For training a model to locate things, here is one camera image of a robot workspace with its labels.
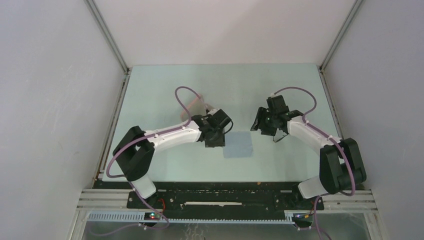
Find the black sunglasses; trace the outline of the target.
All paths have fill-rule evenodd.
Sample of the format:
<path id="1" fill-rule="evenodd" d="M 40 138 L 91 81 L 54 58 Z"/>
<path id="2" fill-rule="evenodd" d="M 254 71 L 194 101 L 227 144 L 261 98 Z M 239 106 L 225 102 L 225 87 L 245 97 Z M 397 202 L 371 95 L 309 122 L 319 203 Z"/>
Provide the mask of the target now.
<path id="1" fill-rule="evenodd" d="M 280 142 L 281 140 L 283 140 L 283 139 L 284 139 L 287 135 L 288 135 L 287 133 L 282 132 L 282 133 L 281 133 L 281 134 L 279 134 L 279 135 L 273 136 L 273 137 L 272 137 L 272 141 L 273 141 L 274 143 L 278 143 L 278 142 Z"/>

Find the light blue cleaning cloth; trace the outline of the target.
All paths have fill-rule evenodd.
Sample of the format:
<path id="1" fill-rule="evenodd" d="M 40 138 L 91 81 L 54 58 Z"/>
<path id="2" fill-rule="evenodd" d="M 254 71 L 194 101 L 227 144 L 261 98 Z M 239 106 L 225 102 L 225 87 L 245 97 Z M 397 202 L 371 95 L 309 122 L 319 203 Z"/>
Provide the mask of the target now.
<path id="1" fill-rule="evenodd" d="M 250 158 L 253 155 L 252 136 L 249 131 L 229 132 L 225 135 L 225 159 Z"/>

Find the pink glasses case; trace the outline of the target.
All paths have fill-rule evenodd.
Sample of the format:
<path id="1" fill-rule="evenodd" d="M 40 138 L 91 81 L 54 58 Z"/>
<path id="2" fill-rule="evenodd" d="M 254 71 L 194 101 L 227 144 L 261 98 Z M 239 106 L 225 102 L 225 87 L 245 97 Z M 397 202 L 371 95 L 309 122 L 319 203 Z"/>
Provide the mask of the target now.
<path id="1" fill-rule="evenodd" d="M 204 104 L 204 98 L 202 94 L 199 94 L 200 98 L 197 96 L 194 97 L 194 99 L 185 106 L 185 108 L 190 112 L 191 116 L 195 115 L 202 115 L 204 116 L 206 114 L 206 107 Z M 179 116 L 180 120 L 182 122 L 187 121 L 189 119 L 187 112 L 183 109 Z"/>

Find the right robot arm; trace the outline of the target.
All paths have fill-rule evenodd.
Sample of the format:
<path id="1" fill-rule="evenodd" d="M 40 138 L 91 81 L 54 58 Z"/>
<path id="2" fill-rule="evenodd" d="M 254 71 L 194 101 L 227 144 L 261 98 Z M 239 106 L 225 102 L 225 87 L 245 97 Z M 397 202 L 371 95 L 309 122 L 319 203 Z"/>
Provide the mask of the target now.
<path id="1" fill-rule="evenodd" d="M 274 137 L 278 130 L 295 137 L 314 150 L 319 157 L 318 176 L 298 183 L 291 204 L 304 209 L 311 198 L 337 193 L 351 194 L 367 179 L 358 143 L 352 138 L 329 135 L 313 126 L 299 110 L 290 110 L 282 95 L 270 96 L 267 107 L 259 107 L 251 127 L 261 135 Z"/>

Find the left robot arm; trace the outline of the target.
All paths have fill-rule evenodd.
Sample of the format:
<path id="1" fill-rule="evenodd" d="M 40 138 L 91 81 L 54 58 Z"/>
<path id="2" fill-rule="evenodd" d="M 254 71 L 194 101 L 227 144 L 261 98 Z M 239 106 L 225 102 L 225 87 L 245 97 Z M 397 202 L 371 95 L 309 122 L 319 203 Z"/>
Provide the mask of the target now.
<path id="1" fill-rule="evenodd" d="M 207 148 L 224 147 L 226 127 L 233 120 L 222 110 L 207 110 L 205 115 L 193 115 L 187 121 L 167 128 L 144 131 L 131 127 L 112 152 L 112 163 L 117 163 L 145 208 L 158 202 L 157 188 L 148 171 L 155 154 L 182 144 L 203 142 Z"/>

